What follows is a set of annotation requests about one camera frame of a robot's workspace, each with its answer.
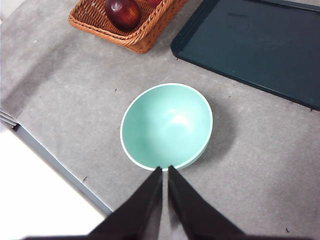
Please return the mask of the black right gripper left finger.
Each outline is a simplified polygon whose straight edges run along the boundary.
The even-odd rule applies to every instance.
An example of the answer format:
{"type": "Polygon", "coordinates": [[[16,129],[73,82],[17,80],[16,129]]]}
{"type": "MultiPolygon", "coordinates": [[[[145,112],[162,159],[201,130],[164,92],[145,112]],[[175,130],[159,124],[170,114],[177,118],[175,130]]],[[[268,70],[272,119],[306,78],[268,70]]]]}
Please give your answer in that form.
{"type": "Polygon", "coordinates": [[[99,240],[157,240],[162,204],[163,172],[157,167],[89,236],[99,240]]]}

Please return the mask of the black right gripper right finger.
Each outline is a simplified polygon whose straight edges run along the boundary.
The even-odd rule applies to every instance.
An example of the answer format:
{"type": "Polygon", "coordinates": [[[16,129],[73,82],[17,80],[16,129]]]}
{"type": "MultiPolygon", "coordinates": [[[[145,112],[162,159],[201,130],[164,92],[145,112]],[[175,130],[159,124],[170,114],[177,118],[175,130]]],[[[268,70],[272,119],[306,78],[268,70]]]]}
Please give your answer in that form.
{"type": "Polygon", "coordinates": [[[173,240],[249,240],[235,224],[206,202],[172,165],[167,178],[173,240]]]}

